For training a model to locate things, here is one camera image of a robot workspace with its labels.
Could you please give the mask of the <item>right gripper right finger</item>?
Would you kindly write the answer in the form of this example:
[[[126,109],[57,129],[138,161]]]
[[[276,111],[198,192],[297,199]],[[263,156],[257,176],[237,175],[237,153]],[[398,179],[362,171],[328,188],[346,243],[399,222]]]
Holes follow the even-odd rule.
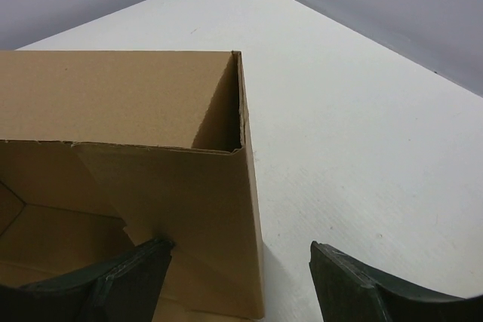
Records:
[[[413,284],[313,241],[309,268],[324,321],[481,321],[482,296]]]

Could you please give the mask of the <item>cardboard box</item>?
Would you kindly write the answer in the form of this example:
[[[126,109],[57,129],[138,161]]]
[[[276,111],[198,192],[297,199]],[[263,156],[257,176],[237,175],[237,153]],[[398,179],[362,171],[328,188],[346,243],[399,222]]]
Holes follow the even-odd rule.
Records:
[[[173,243],[151,321],[265,314],[238,51],[2,51],[1,286]]]

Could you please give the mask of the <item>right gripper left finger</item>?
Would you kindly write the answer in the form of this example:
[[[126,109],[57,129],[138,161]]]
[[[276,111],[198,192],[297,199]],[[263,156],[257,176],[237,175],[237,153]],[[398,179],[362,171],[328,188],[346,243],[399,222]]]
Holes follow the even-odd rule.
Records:
[[[173,243],[152,239],[104,262],[20,287],[1,286],[3,321],[151,321]]]

